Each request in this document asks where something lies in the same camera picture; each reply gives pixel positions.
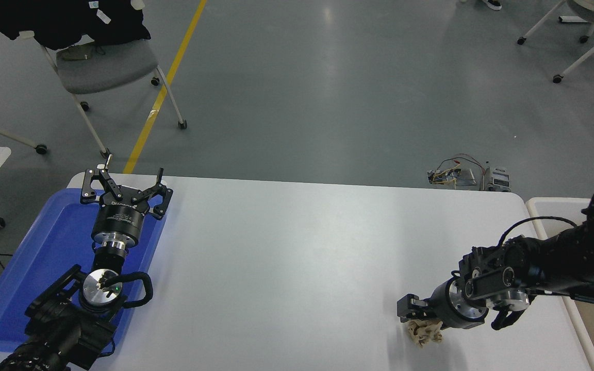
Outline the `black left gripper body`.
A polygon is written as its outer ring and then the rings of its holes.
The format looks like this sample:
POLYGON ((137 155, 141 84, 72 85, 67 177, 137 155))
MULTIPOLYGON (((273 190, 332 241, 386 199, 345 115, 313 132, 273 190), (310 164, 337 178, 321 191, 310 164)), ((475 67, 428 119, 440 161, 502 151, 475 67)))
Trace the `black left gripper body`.
POLYGON ((116 200, 110 192, 99 196, 97 202, 100 207, 92 228, 92 239, 97 244, 102 245, 112 239, 121 241, 126 247, 134 247, 139 243, 149 204, 146 200, 139 204, 133 203, 134 199, 141 199, 141 192, 123 192, 122 195, 122 200, 116 200))

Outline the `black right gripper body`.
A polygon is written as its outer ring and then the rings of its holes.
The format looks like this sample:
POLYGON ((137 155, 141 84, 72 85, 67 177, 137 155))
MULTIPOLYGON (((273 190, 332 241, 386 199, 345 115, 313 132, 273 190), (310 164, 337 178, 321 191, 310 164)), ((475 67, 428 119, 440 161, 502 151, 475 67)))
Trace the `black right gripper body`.
POLYGON ((442 322, 442 330, 449 328, 460 329, 464 324, 459 312, 454 309, 450 298, 450 289, 453 282, 453 280, 448 280, 437 286, 428 299, 435 318, 442 322))

